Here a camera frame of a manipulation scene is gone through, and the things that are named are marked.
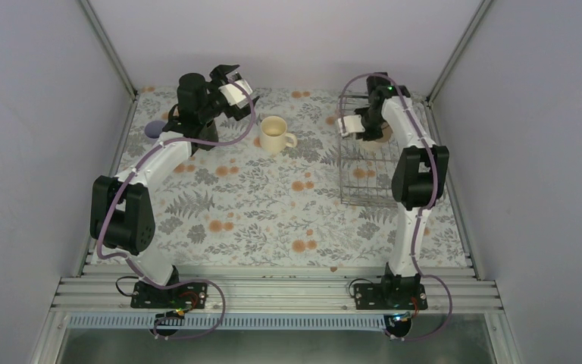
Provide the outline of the beige white mug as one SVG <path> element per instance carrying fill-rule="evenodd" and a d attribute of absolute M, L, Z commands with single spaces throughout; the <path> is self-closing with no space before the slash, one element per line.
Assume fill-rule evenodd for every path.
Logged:
<path fill-rule="evenodd" d="M 387 143 L 393 134 L 391 126 L 384 122 L 379 128 L 374 129 L 372 135 L 369 137 L 370 142 L 374 143 Z"/>

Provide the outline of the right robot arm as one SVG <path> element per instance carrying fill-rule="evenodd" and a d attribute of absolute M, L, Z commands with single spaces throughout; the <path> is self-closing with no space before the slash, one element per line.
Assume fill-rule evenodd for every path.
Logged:
<path fill-rule="evenodd" d="M 399 147 L 399 160 L 391 180 L 398 206 L 396 241 L 377 285 L 383 305 L 391 309 L 423 306 L 422 270 L 418 264 L 422 240 L 431 210 L 443 194 L 449 150 L 437 145 L 415 114 L 404 86 L 385 73 L 366 76 L 368 103 L 356 110 L 364 141 L 376 141 L 388 127 Z"/>

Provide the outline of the cream ribbed mug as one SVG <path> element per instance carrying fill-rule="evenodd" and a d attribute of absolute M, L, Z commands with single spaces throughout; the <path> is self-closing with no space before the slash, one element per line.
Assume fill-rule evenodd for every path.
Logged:
<path fill-rule="evenodd" d="M 268 116 L 261 121 L 259 140 L 261 148 L 272 155 L 298 146 L 297 137 L 288 131 L 287 122 L 278 116 Z"/>

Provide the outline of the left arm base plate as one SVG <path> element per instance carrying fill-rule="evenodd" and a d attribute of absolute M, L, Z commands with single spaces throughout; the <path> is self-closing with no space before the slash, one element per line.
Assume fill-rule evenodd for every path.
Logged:
<path fill-rule="evenodd" d="M 147 283 L 136 283 L 130 301 L 133 309 L 204 309 L 208 285 L 192 282 L 170 290 Z"/>

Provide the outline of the black mug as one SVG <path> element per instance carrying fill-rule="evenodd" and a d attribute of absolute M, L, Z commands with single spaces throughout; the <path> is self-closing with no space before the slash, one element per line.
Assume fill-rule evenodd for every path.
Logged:
<path fill-rule="evenodd" d="M 197 140 L 203 140 L 206 142 L 218 143 L 219 136 L 215 122 L 209 121 L 207 124 L 199 126 L 196 129 L 194 136 L 192 138 Z M 206 151 L 214 148 L 214 145 L 208 145 L 203 143 L 193 143 L 193 146 L 195 149 L 203 149 Z"/>

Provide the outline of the lilac plastic cup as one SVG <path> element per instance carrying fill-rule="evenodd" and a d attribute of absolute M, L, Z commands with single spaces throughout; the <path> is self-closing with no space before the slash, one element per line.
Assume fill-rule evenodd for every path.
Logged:
<path fill-rule="evenodd" d="M 150 121 L 145 126 L 144 133 L 149 139 L 156 140 L 160 137 L 165 125 L 166 123 L 161 120 Z"/>

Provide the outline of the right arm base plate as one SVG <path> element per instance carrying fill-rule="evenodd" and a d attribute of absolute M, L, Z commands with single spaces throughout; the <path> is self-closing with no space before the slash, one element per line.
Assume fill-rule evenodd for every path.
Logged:
<path fill-rule="evenodd" d="M 357 310 L 426 310 L 429 308 L 423 284 L 414 290 L 400 288 L 395 293 L 383 290 L 380 284 L 355 284 Z"/>

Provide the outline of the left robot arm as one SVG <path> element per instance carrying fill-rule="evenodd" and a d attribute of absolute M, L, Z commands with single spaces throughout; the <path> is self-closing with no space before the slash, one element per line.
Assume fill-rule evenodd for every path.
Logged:
<path fill-rule="evenodd" d="M 209 76 L 184 74 L 177 87 L 177 104 L 170 110 L 156 142 L 129 168 L 113 177 L 100 176 L 92 185 L 90 235 L 101 260 L 124 260 L 151 287 L 150 296 L 163 307 L 180 298 L 175 267 L 151 247 L 155 216 L 151 197 L 174 169 L 198 150 L 231 146 L 249 131 L 230 141 L 219 140 L 214 121 L 220 115 L 240 121 L 256 120 L 249 82 L 236 64 L 220 64 Z"/>

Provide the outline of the metal wire dish rack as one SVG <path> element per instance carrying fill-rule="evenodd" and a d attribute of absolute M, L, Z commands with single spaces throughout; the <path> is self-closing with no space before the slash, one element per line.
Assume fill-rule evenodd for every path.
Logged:
<path fill-rule="evenodd" d="M 358 140 L 355 134 L 337 142 L 340 199 L 346 205 L 391 208 L 396 204 L 391 181 L 399 162 L 399 143 Z"/>

